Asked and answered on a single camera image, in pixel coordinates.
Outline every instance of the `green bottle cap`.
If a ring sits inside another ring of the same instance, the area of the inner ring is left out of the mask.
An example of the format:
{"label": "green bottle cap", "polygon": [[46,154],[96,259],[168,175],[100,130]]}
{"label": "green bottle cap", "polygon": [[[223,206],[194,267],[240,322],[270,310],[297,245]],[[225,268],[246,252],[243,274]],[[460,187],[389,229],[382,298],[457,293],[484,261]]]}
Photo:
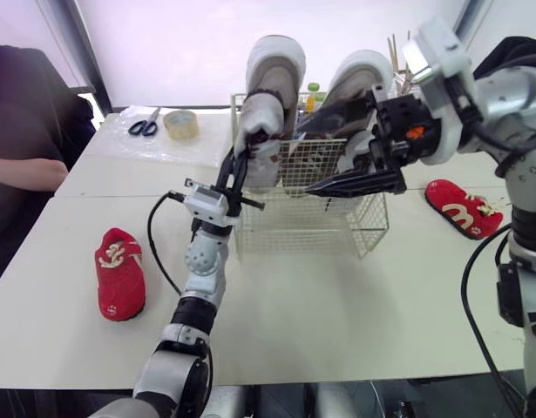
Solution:
{"label": "green bottle cap", "polygon": [[309,91],[319,91],[320,85],[318,83],[309,83],[308,89]]}

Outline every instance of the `person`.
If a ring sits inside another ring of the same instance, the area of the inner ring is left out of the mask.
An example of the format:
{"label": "person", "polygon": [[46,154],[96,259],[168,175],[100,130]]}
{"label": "person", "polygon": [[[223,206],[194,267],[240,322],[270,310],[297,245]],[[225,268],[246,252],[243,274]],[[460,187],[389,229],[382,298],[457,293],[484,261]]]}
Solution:
{"label": "person", "polygon": [[92,116],[42,51],[0,45],[0,276],[95,132]]}

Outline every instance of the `person's arm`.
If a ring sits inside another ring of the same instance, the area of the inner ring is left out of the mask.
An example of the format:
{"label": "person's arm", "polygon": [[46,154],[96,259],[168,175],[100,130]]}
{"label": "person's arm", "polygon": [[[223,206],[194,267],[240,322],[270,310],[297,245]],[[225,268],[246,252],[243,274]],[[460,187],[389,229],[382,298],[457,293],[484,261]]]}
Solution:
{"label": "person's arm", "polygon": [[55,159],[0,158],[0,183],[18,189],[54,192],[67,175],[66,165]]}

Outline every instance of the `white table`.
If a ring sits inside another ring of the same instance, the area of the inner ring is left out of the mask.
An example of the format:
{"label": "white table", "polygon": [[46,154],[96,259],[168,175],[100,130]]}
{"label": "white table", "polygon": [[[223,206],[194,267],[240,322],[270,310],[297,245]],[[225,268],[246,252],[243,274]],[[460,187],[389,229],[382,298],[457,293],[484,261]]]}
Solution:
{"label": "white table", "polygon": [[[492,200],[505,194],[474,192]],[[49,202],[0,280],[0,388],[132,387],[177,302],[147,245],[155,200]],[[390,231],[361,261],[279,255],[240,263],[233,253],[212,334],[216,384],[487,371],[459,299],[463,267],[478,243],[437,216],[421,191],[388,202]],[[147,285],[144,311],[121,323],[98,312],[93,264],[113,226],[143,246]],[[159,209],[154,224],[159,254],[180,285],[189,226],[175,202]],[[522,334],[499,317],[492,254],[486,250],[474,267],[470,302],[498,367],[520,368]]]}
{"label": "white table", "polygon": [[[217,111],[215,115],[227,119],[220,134],[228,135],[230,114],[227,111]],[[113,158],[99,154],[94,145],[110,132],[116,117],[107,117],[96,137],[57,190],[56,196],[159,196],[170,189],[180,190],[187,177],[208,183],[217,178],[219,170],[213,167]],[[504,180],[494,176],[495,166],[492,158],[483,152],[456,154],[444,165],[428,166],[421,162],[409,165],[404,168],[404,176],[409,189],[424,189],[433,179],[449,179],[465,188],[505,187]]]}

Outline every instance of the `tape roll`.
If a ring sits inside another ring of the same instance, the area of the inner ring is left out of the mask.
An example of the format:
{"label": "tape roll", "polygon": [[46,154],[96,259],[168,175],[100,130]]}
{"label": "tape roll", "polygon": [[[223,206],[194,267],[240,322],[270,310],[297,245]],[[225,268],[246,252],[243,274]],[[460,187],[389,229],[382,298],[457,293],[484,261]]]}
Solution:
{"label": "tape roll", "polygon": [[191,139],[198,135],[198,118],[192,111],[172,111],[163,117],[163,124],[172,139]]}

